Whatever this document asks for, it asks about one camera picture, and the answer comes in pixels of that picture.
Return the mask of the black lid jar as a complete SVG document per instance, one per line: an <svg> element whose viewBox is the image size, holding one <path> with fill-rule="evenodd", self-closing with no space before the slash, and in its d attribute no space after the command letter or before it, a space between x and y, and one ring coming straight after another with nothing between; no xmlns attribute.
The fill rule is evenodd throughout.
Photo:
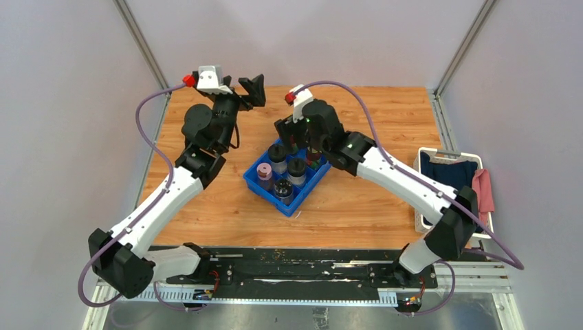
<svg viewBox="0 0 583 330"><path fill-rule="evenodd" d="M295 157L287 163L287 177L292 185L303 187L306 182L307 164L304 159Z"/></svg>
<svg viewBox="0 0 583 330"><path fill-rule="evenodd" d="M282 144L272 144L267 150L272 170L283 175L287 171L287 152Z"/></svg>

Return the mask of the pink lid spice jar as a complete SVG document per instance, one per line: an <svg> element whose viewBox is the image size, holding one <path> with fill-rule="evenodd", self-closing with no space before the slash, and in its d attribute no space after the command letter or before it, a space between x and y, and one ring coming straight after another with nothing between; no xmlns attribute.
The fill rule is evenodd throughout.
<svg viewBox="0 0 583 330"><path fill-rule="evenodd" d="M258 185L263 190L270 192L274 186L272 166L267 162L260 163L256 167L256 173L258 177Z"/></svg>

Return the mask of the black cap soy bottle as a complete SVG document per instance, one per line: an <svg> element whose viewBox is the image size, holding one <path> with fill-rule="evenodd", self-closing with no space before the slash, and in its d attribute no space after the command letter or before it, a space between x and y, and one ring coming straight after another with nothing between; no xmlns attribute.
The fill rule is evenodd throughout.
<svg viewBox="0 0 583 330"><path fill-rule="evenodd" d="M285 178L280 178L274 183L274 196L284 205L288 206L294 200L294 186Z"/></svg>

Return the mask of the red cap sauce bottle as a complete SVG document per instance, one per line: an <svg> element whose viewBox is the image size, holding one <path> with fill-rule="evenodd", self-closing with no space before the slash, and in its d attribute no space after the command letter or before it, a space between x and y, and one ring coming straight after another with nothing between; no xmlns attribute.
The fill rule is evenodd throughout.
<svg viewBox="0 0 583 330"><path fill-rule="evenodd" d="M297 155L299 152L299 148L296 143L291 143L291 155Z"/></svg>

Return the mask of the yellow cap sauce bottle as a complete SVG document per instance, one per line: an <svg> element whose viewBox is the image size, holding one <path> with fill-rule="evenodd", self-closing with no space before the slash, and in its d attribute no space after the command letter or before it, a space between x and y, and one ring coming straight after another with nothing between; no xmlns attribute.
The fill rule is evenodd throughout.
<svg viewBox="0 0 583 330"><path fill-rule="evenodd" d="M307 149L306 163L312 170L317 171L320 168L321 153L313 149Z"/></svg>

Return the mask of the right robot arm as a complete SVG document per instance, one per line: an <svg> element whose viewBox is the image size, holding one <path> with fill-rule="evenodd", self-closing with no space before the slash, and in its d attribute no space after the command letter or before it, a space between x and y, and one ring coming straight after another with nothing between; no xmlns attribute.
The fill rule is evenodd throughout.
<svg viewBox="0 0 583 330"><path fill-rule="evenodd" d="M324 100L308 102L301 119L289 115L274 126L288 151L295 146L318 151L332 167L387 189L432 223L393 261L388 276L398 285L410 287L429 265L460 257L477 227L473 220L477 195L470 187L441 184L391 157L365 134L345 130L336 110Z"/></svg>

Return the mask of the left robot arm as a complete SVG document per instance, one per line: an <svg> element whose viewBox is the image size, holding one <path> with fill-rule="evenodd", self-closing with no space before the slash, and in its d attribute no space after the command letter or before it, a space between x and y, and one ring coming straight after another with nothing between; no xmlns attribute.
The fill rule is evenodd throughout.
<svg viewBox="0 0 583 330"><path fill-rule="evenodd" d="M147 96L137 107L138 116L145 102L187 87L212 101L212 106L195 104L187 110L181 128L185 148L175 162L138 129L165 161L168 175L129 216L108 231L96 229L90 235L91 258L84 268L112 286L118 297L135 298L151 283L173 276L185 275L194 284L209 279L211 267L202 260L207 253L197 245L185 243L158 251L150 247L169 221L217 177L226 162L224 154L240 147L232 142L240 138L239 112L265 106L263 74L238 79L244 95L238 94L230 81L230 76L215 78L210 71L199 69L184 76L182 83Z"/></svg>

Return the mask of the blue divided plastic bin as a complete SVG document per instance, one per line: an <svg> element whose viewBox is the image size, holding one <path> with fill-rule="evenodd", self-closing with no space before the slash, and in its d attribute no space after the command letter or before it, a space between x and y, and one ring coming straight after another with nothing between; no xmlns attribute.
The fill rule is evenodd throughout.
<svg viewBox="0 0 583 330"><path fill-rule="evenodd" d="M246 170L243 178L253 193L290 217L331 168L324 157L313 162L309 156L305 148L290 154L276 140Z"/></svg>

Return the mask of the white plastic basket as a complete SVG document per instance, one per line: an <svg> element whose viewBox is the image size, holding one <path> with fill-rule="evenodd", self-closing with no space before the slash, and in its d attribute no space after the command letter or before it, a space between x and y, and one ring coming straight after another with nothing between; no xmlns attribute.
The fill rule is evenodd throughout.
<svg viewBox="0 0 583 330"><path fill-rule="evenodd" d="M414 169L430 179L457 190L464 186L477 194L478 217L484 226L493 230L492 213L495 211L490 173L483 167L482 159L475 154L447 154L436 148L422 147L414 161Z"/></svg>

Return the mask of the dark blue cloth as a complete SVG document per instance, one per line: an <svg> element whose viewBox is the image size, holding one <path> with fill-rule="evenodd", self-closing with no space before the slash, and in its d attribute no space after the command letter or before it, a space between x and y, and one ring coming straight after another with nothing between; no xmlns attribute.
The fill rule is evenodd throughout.
<svg viewBox="0 0 583 330"><path fill-rule="evenodd" d="M471 161L457 162L453 164L438 164L430 161L429 154L420 153L419 165L421 174L441 184L451 186L456 190L464 186L472 186L472 178L479 164Z"/></svg>

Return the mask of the pink cloth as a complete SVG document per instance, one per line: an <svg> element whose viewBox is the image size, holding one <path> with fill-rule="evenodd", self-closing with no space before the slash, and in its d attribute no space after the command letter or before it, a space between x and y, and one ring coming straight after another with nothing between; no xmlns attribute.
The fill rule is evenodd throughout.
<svg viewBox="0 0 583 330"><path fill-rule="evenodd" d="M482 216L495 211L494 198L492 195L492 183L490 173L486 169L478 169L472 178L472 189L478 197L478 211Z"/></svg>

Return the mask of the left aluminium frame post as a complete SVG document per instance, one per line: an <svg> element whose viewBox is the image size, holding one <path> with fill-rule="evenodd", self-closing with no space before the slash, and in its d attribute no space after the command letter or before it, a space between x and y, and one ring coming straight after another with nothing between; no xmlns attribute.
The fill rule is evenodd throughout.
<svg viewBox="0 0 583 330"><path fill-rule="evenodd" d="M132 36L138 50L140 51L146 65L151 71L156 83L160 88L169 88L170 85L164 76L162 69L155 58L152 49L147 42L142 29L136 20L128 1L126 0L113 0L113 4L116 6L122 20L124 21L130 35Z"/></svg>

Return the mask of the aluminium frame post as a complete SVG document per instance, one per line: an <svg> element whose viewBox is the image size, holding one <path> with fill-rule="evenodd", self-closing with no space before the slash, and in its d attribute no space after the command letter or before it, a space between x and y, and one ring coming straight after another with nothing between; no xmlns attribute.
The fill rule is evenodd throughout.
<svg viewBox="0 0 583 330"><path fill-rule="evenodd" d="M169 88L170 85L164 76L162 69L155 58L152 49L147 42L142 29L136 20L128 1L126 0L113 0L113 4L116 6L122 20L124 21L130 35L132 36L138 50L140 51L146 65L151 71L156 83L160 88Z"/></svg>
<svg viewBox="0 0 583 330"><path fill-rule="evenodd" d="M465 33L465 36L463 37L460 45L458 46L457 51L455 52L454 56L449 62L437 87L434 89L435 98L442 97L442 95L447 90L458 68L460 67L461 63L463 62L464 58L469 52L471 46L473 45L477 36L479 35L482 27L488 20L491 11L494 9L497 3L498 3L497 0L485 0L482 2L481 7L476 13L476 16L474 17L472 23L470 24L470 27L468 28L467 32Z"/></svg>

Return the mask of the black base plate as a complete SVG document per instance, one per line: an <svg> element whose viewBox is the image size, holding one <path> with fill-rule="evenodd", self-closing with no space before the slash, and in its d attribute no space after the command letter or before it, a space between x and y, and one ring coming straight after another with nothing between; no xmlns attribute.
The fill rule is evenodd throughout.
<svg viewBox="0 0 583 330"><path fill-rule="evenodd" d="M391 275L397 250L339 250L264 247L208 247L209 258L191 275L167 279L173 285L216 280L218 297L315 303L377 302L380 289L418 294L438 286L435 269L401 283Z"/></svg>

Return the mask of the right aluminium frame post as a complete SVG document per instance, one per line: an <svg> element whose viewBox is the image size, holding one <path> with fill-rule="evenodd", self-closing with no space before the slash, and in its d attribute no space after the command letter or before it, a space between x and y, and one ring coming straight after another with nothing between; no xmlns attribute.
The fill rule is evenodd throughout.
<svg viewBox="0 0 583 330"><path fill-rule="evenodd" d="M457 51L455 52L454 56L449 62L437 87L434 89L435 98L442 97L442 95L447 90L458 68L460 67L461 63L463 62L464 58L469 52L471 46L473 45L477 36L479 35L482 27L488 20L491 11L494 9L497 3L498 3L497 0L485 0L482 2L481 7L476 13L476 16L474 17L472 23L470 24L470 27L468 28L467 32L465 33L465 36L463 37L460 45L458 46Z"/></svg>

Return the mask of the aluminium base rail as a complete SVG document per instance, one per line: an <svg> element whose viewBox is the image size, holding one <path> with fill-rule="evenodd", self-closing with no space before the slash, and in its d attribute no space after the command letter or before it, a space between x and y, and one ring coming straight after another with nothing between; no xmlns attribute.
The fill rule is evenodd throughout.
<svg viewBox="0 0 583 330"><path fill-rule="evenodd" d="M502 263L463 255L400 285L394 250L212 248L201 270L91 308L84 329L522 329Z"/></svg>

